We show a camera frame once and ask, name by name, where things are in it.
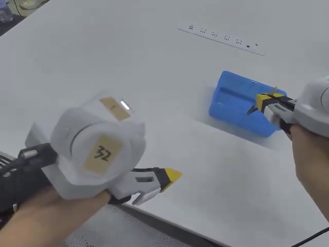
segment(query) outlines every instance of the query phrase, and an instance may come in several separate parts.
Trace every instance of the white table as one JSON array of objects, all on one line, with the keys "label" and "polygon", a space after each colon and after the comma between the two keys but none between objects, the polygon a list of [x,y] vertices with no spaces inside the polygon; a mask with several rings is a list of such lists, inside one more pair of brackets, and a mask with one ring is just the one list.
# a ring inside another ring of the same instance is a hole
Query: white table
[{"label": "white table", "polygon": [[[140,210],[231,247],[290,246],[327,222],[295,178],[289,141],[283,133],[254,137],[207,110],[223,70],[291,97],[326,75],[328,6],[51,0],[0,38],[0,150],[16,155],[32,122],[55,105],[116,90],[147,120],[139,166],[184,173]],[[266,56],[177,30],[189,21],[256,40]],[[326,235],[305,246],[328,243]]]}]

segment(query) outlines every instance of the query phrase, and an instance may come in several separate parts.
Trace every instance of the blue object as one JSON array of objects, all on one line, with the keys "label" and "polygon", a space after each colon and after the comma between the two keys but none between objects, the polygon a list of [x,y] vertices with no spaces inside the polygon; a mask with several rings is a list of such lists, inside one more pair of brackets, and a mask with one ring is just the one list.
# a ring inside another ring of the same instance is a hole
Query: blue object
[{"label": "blue object", "polygon": [[[212,98],[209,115],[269,137],[280,129],[272,125],[261,112],[256,111],[250,115],[247,112],[255,104],[256,94],[270,93],[272,89],[271,86],[224,71]],[[287,95],[279,89],[276,93]]]}]

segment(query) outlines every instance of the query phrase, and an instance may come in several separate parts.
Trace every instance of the yellow sticker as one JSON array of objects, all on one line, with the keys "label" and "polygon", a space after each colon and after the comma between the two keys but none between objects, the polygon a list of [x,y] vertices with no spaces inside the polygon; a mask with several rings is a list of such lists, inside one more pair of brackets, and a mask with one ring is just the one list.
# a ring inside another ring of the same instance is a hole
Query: yellow sticker
[{"label": "yellow sticker", "polygon": [[99,100],[118,121],[123,121],[130,117],[129,113],[114,98],[108,97]]},{"label": "yellow sticker", "polygon": [[122,146],[123,144],[119,140],[101,135],[89,153],[83,167],[99,175],[105,175]]}]

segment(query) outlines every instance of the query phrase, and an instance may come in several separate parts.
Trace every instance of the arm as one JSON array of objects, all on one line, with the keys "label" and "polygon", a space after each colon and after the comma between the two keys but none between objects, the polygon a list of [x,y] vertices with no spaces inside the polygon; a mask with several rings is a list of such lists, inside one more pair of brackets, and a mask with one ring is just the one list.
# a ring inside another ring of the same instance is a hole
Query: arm
[{"label": "arm", "polygon": [[297,177],[329,221],[329,139],[300,126],[291,135]]},{"label": "arm", "polygon": [[24,203],[0,231],[1,246],[53,247],[65,240],[110,200],[103,191],[94,198],[64,200],[47,188]]}]

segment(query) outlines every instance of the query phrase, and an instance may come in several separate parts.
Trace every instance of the human hand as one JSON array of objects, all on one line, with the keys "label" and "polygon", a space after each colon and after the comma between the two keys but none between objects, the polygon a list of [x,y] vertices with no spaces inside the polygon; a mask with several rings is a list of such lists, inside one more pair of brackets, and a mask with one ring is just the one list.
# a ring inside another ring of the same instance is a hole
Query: human hand
[{"label": "human hand", "polygon": [[329,221],[329,139],[292,126],[296,174]]},{"label": "human hand", "polygon": [[0,231],[0,242],[15,247],[56,246],[109,200],[106,191],[93,198],[64,200],[54,188],[46,188],[20,206]]}]

